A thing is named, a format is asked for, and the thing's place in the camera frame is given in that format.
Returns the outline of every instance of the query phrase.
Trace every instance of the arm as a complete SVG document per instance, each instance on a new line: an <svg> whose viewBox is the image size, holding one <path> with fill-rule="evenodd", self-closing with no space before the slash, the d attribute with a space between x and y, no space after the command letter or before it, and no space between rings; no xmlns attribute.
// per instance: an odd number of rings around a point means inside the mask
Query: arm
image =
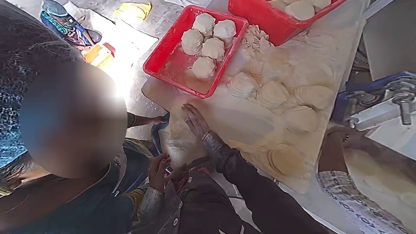
<svg viewBox="0 0 416 234"><path fill-rule="evenodd" d="M348 173L345 164L342 140L345 134L333 132L328 134L323 146L321 157L319 158L318 172L340 171Z"/></svg>
<svg viewBox="0 0 416 234"><path fill-rule="evenodd" d="M156 117L150 118L150 117L138 116L130 112L127 112L127 128L142 126L142 125L147 125L147 124L154 125L160 122L165 122L162 120L162 116L156 116Z"/></svg>
<svg viewBox="0 0 416 234"><path fill-rule="evenodd" d="M261 176L245 161L238 150L231 149L209 130L199 111L190 104L183 107L185 122L194 135L202 139L217 172L237 186L247 208L253 212L254 223L263 233L327 233L296 200L272 180Z"/></svg>

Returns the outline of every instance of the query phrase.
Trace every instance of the red plastic tray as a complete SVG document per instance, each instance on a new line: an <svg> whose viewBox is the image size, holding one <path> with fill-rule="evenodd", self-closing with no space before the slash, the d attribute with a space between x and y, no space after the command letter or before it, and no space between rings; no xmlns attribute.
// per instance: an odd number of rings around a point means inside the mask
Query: red plastic tray
<svg viewBox="0 0 416 234"><path fill-rule="evenodd" d="M213 16L216 23L226 19L232 20L235 22L235 28L237 30L237 34L234 36L234 44L225 50L224 60L217 63L215 78L207 82L198 81L190 70L193 62L199 56L185 54L181 46L182 34L192 28L196 16L202 13L208 13ZM208 98L214 94L247 27L248 22L244 18L207 10L194 5L187 6L160 41L159 45L150 54L149 58L147 58L143 65L143 71L199 98Z"/></svg>
<svg viewBox="0 0 416 234"><path fill-rule="evenodd" d="M259 25L260 29L269 35L269 41L278 46L309 28L315 21L345 1L332 0L331 5L304 21L297 20L273 7L266 0L229 0L228 11L246 18L251 25Z"/></svg>

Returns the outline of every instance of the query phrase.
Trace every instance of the metal bolt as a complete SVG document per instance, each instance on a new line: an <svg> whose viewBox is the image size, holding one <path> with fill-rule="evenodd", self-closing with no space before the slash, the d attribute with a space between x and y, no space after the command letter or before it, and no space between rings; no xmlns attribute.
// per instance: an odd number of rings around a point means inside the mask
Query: metal bolt
<svg viewBox="0 0 416 234"><path fill-rule="evenodd" d="M392 99L394 104L399 105L400 107L400 117L401 123L403 125L411 125L412 118L410 113L410 102L414 99L414 93L399 93L396 94L395 97Z"/></svg>
<svg viewBox="0 0 416 234"><path fill-rule="evenodd" d="M355 124L358 123L360 120L356 117L347 117L344 121L349 122L350 128L355 128Z"/></svg>

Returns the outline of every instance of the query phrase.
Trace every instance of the bangle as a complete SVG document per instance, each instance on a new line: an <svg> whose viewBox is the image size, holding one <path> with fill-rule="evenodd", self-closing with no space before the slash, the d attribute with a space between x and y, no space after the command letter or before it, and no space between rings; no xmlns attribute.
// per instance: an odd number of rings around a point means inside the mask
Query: bangle
<svg viewBox="0 0 416 234"><path fill-rule="evenodd" d="M201 140L204 140L204 138L207 136L207 134L208 134L209 132L211 132L211 130L208 130L208 132L206 132L206 133L204 134L204 136L202 137L202 139L201 139Z"/></svg>
<svg viewBox="0 0 416 234"><path fill-rule="evenodd" d="M348 133L343 133L343 132L341 132L341 131L331 132L331 133L329 133L327 136L331 135L332 133L336 133L336 132L339 132L339 133L345 134L345 137L342 139L342 143L345 143L345 142L349 139L349 135L348 135Z"/></svg>

